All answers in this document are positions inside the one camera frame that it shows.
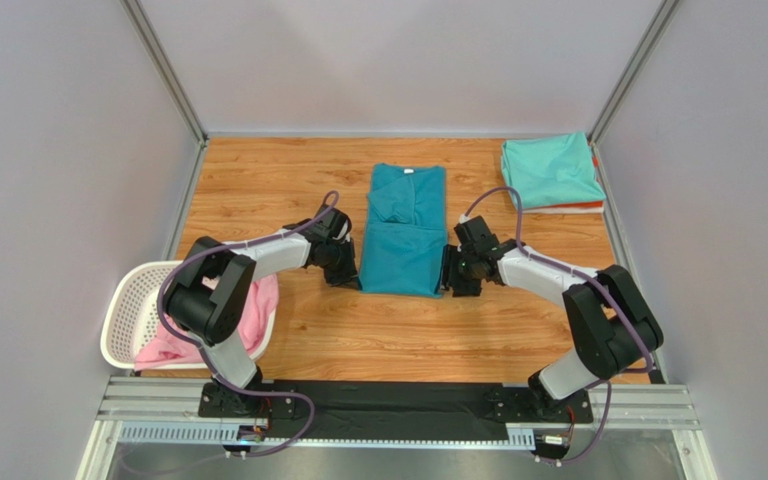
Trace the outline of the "teal t shirt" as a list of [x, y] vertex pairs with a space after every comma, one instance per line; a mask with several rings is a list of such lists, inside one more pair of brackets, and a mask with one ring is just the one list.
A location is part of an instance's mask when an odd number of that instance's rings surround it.
[[366, 198], [361, 291], [440, 297], [448, 243], [446, 170], [379, 163]]

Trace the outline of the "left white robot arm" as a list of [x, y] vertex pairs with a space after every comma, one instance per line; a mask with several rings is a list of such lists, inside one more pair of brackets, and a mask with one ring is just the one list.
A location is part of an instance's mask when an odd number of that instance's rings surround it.
[[299, 224], [253, 240], [223, 243], [199, 238], [163, 281], [157, 312], [178, 337], [195, 346], [211, 372], [200, 413], [223, 409], [253, 417], [265, 412], [262, 372], [238, 333], [247, 296], [254, 282], [285, 270], [322, 269], [329, 286], [358, 286], [349, 216], [322, 205]]

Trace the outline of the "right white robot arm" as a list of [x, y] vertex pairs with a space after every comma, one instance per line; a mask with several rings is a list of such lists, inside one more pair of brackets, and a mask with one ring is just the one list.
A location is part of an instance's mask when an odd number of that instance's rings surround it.
[[511, 239], [501, 241], [482, 217], [463, 218], [457, 244], [443, 254], [441, 286], [476, 297], [485, 282], [535, 294], [564, 309], [573, 346], [532, 374], [516, 405], [540, 419], [568, 413], [578, 395], [635, 363], [653, 362], [664, 333], [632, 274], [620, 265], [578, 267]]

